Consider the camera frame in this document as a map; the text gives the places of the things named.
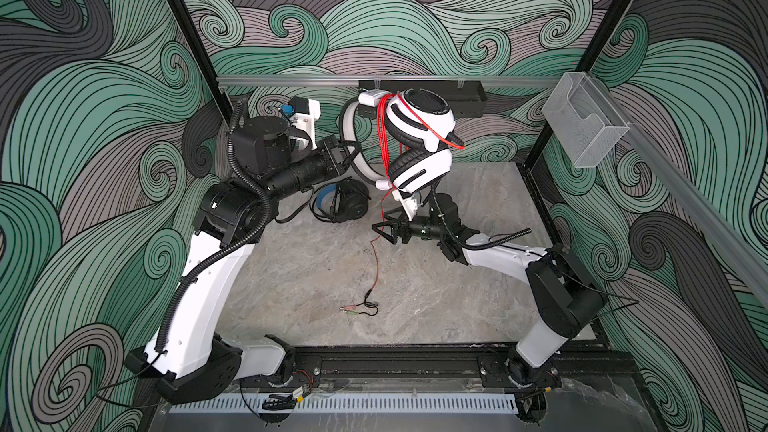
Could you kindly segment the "white black headphones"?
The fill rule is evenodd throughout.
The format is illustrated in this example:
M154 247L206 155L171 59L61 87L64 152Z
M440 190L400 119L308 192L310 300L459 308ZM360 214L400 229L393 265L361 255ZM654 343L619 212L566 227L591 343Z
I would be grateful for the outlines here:
M362 107L374 110L375 137L383 165L381 172L359 153L352 162L355 172L382 190L414 195L448 174L453 153L466 143L455 133L456 119L448 102L437 93L410 88L390 93L372 89L350 101L340 116L344 141L365 140L356 132L355 118Z

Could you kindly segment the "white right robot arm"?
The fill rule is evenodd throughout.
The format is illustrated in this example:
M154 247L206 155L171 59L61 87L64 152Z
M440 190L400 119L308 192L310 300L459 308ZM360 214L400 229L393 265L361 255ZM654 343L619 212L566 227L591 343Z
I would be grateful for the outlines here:
M516 237L496 238L464 225L458 207L446 193L431 192L426 215L395 216L389 212L372 229L388 242L413 238L435 240L451 262L484 267L527 285L538 318L505 360L507 379L516 388L555 388L560 379L552 358L574 339L607 305L581 260L565 245L531 247L514 244Z

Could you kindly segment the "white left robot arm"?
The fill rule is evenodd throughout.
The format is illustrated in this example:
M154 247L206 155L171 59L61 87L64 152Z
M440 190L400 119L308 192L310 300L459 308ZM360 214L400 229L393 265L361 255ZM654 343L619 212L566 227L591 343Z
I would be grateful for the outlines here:
M235 279L281 200L343 175L360 147L316 137L321 105L293 97L276 115L246 118L237 108L227 131L229 180L209 187L194 215L187 264L158 331L131 351L126 367L152 379L162 401L213 399L232 383L261 377L277 387L295 379L295 349L267 335L251 345L216 331Z

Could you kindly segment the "black blue gaming headset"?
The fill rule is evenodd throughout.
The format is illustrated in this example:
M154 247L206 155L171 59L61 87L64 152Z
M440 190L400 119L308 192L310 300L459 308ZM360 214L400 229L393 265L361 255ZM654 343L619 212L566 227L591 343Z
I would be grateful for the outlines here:
M340 224L363 218L369 208L368 187L357 179L344 179L324 185L311 201L310 211L323 223Z

